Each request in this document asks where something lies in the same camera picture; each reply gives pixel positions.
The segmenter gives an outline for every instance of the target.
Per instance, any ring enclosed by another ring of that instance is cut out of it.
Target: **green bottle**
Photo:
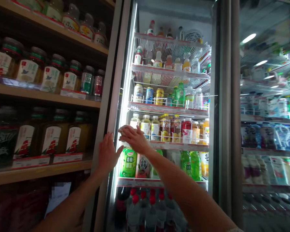
[[[185,102],[185,89],[182,82],[179,83],[177,91],[176,91],[176,98],[178,101],[178,107],[184,108],[184,102]]]

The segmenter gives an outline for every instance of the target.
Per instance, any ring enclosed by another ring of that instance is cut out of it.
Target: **red cap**
[[[150,203],[151,205],[154,205],[154,204],[156,203],[156,198],[155,198],[155,196],[150,196],[150,198],[149,198],[149,203]]]
[[[142,191],[141,192],[141,199],[145,199],[146,198],[146,192],[145,191]]]

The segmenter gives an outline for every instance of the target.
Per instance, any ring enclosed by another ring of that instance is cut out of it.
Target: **ceiling light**
[[[246,39],[244,39],[242,43],[245,44],[245,43],[247,43],[248,41],[252,40],[255,37],[256,37],[256,34],[251,34]]]

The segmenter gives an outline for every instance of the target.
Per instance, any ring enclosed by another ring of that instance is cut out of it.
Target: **can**
[[[157,89],[156,90],[155,105],[163,105],[163,96],[164,96],[164,90]]]
[[[153,104],[152,102],[152,96],[154,95],[154,88],[148,87],[146,89],[146,104]]]
[[[140,102],[143,101],[143,86],[141,84],[136,84],[134,86],[133,92],[133,102]]]

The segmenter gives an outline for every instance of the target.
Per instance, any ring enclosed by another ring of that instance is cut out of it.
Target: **store shelf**
[[[193,109],[186,110],[184,108],[179,107],[145,104],[131,101],[128,103],[128,108],[130,108],[133,111],[150,115],[161,115],[168,113],[169,115],[179,114],[180,117],[189,117],[194,119],[208,118],[208,111],[205,110],[193,110]]]
[[[244,193],[290,193],[289,185],[243,184]]]
[[[37,90],[23,89],[12,86],[6,86],[0,84],[0,94],[14,96],[14,97],[22,97],[29,99],[37,99],[49,102],[58,102],[70,105],[78,105],[78,106],[86,106],[93,108],[100,108],[101,102],[98,101],[90,101],[85,99],[77,99],[71,97],[60,96],[58,94],[52,94]]]
[[[46,16],[40,13],[35,13],[25,7],[21,7],[20,5],[18,5],[17,3],[14,3],[13,1],[0,0],[0,8],[3,8],[4,10],[8,10],[17,15],[20,15],[21,17],[26,18],[27,21],[31,21],[35,24],[38,24],[39,26],[46,27],[52,32],[56,32],[60,34],[61,36],[64,36],[66,38],[73,40],[74,42],[81,43],[90,49],[94,49],[105,55],[107,55],[109,52],[108,49],[93,43],[90,39],[87,39],[84,36],[81,36],[79,33],[76,33],[72,30],[67,29],[62,24],[56,21],[53,21],[50,18],[46,18]]]
[[[54,164],[43,167],[2,171],[0,172],[0,185],[9,184],[29,179],[54,176],[68,172],[91,169],[92,160],[79,161],[73,163]]]

